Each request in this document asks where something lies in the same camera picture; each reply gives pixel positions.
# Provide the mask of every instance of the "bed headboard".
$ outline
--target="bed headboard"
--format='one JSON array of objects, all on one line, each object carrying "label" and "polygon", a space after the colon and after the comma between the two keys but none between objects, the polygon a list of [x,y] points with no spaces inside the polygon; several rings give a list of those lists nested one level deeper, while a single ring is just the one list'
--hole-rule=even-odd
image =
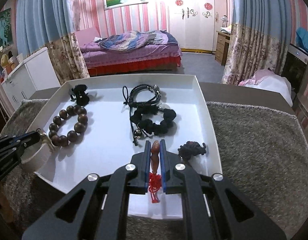
[{"label": "bed headboard", "polygon": [[81,31],[76,31],[75,35],[80,47],[84,46],[87,43],[92,42],[95,37],[101,37],[95,27]]}]

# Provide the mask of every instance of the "floor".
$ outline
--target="floor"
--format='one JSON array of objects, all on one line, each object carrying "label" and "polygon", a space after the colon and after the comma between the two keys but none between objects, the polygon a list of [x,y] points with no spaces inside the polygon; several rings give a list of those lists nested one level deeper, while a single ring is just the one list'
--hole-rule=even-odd
[{"label": "floor", "polygon": [[171,73],[196,75],[199,82],[221,83],[224,66],[215,60],[215,55],[183,52],[181,67]]}]

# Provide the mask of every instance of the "white tray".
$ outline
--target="white tray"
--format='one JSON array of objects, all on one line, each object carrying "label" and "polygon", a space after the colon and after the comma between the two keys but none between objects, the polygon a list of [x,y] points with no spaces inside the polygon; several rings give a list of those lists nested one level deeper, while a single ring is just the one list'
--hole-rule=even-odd
[{"label": "white tray", "polygon": [[[193,168],[205,175],[222,173],[210,114],[198,81],[192,75],[126,74],[67,81],[42,108],[28,131],[42,128],[48,133],[53,117],[61,109],[74,105],[68,92],[78,84],[87,85],[90,97],[86,106],[88,128],[80,143],[58,147],[53,153],[49,152],[47,144],[43,144],[40,149],[31,147],[23,156],[24,169],[36,171],[51,186],[68,193],[88,174],[112,174],[117,168],[129,163],[133,154],[144,150],[145,139],[138,140],[139,146],[132,143],[129,108],[123,104],[124,85],[129,92],[139,84],[158,85],[163,94],[162,101],[177,113],[174,128],[165,136],[154,136],[150,139],[151,143],[164,138],[166,149],[177,154],[180,145],[187,141],[197,141],[201,145],[204,142],[209,154],[192,158]],[[136,99],[146,101],[152,96],[151,92],[144,91]],[[157,115],[151,119],[159,123],[162,117]],[[60,127],[58,134],[66,135],[73,130],[76,122],[77,117],[69,118]],[[158,198],[160,203],[152,204],[150,194],[131,195],[128,214],[155,219],[182,218],[180,195],[165,195],[160,189]]]}]

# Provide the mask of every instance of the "wooden bead bracelet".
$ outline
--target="wooden bead bracelet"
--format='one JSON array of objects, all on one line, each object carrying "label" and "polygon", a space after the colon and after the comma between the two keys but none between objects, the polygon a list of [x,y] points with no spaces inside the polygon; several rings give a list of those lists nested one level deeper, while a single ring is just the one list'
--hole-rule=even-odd
[{"label": "wooden bead bracelet", "polygon": [[[62,119],[67,119],[67,115],[74,116],[78,115],[78,122],[74,125],[74,131],[71,130],[67,133],[67,136],[57,135],[58,127],[62,124]],[[51,139],[52,144],[55,146],[62,146],[65,147],[68,145],[68,141],[76,142],[78,140],[78,133],[85,132],[87,128],[87,111],[84,107],[79,105],[76,106],[68,106],[66,110],[62,109],[59,112],[59,116],[55,116],[53,118],[53,123],[49,125],[49,134],[48,137]]]}]

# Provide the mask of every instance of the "silver bead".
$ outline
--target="silver bead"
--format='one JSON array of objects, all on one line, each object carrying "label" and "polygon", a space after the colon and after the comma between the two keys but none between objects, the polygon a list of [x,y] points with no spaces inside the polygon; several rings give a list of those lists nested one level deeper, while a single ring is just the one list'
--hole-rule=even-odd
[{"label": "silver bead", "polygon": [[140,129],[137,129],[133,132],[133,137],[135,139],[140,139],[142,137],[142,131]]},{"label": "silver bead", "polygon": [[157,85],[154,85],[153,87],[158,93],[161,91]]}]

